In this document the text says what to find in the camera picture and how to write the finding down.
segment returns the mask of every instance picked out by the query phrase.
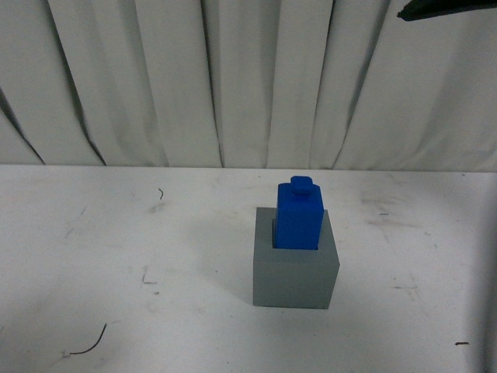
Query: white curtain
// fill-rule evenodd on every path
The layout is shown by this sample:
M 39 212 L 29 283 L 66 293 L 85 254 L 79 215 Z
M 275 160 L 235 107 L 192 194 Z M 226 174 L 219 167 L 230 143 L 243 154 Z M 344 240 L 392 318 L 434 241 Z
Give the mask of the white curtain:
M 0 162 L 497 171 L 497 9 L 0 4 Z

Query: black object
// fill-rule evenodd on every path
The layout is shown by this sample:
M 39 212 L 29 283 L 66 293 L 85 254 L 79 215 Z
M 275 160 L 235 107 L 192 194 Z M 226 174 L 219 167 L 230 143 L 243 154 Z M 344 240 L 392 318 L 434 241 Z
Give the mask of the black object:
M 497 8 L 497 2 L 489 0 L 412 0 L 397 14 L 397 17 L 404 21 L 416 21 L 417 19 L 490 8 Z

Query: gray block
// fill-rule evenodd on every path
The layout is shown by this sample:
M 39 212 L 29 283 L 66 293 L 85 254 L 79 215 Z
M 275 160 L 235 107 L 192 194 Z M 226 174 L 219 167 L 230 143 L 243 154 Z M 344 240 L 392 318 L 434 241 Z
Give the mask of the gray block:
M 317 250 L 274 249 L 275 218 L 276 208 L 257 208 L 253 304 L 327 309 L 340 267 L 328 212 L 325 211 Z

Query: lego stud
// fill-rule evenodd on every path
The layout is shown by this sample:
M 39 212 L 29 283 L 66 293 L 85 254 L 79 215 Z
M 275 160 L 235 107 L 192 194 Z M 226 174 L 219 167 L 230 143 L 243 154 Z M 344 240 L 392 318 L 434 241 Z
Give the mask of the lego stud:
M 290 179 L 290 188 L 293 194 L 308 196 L 312 193 L 312 179 L 309 176 L 294 176 Z

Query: blue lego brick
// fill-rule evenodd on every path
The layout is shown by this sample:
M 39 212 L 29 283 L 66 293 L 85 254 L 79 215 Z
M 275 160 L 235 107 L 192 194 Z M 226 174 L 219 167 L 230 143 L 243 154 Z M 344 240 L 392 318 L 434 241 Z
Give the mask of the blue lego brick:
M 325 209 L 321 189 L 308 176 L 278 185 L 274 246 L 317 250 Z

